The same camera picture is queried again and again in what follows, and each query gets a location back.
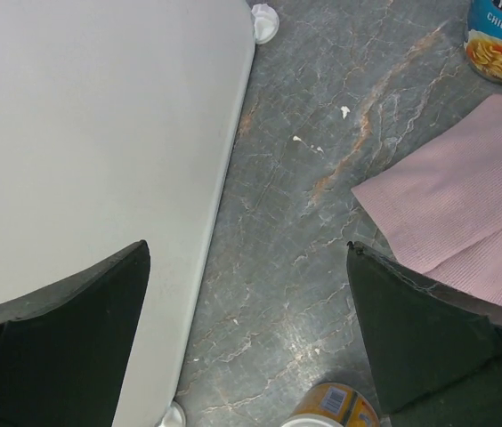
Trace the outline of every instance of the ribbed fabric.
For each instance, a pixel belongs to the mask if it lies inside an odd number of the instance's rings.
[[[502,305],[502,95],[352,191],[401,264]]]

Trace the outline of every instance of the pink towel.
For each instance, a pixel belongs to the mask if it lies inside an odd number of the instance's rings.
[[[502,305],[502,95],[352,191],[401,264]]]

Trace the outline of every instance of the white cutting board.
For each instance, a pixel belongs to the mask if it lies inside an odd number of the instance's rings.
[[[174,396],[254,49],[243,0],[0,1],[0,302],[150,246],[117,427]]]

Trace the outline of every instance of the yellow can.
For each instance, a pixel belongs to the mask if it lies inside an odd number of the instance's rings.
[[[325,383],[306,393],[281,427],[379,427],[379,419],[352,387]]]

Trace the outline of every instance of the marble countertop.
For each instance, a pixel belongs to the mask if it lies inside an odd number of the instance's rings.
[[[502,93],[465,62],[466,0],[270,5],[178,389],[190,427],[279,425],[325,380],[377,407],[346,243],[390,252],[351,187]]]

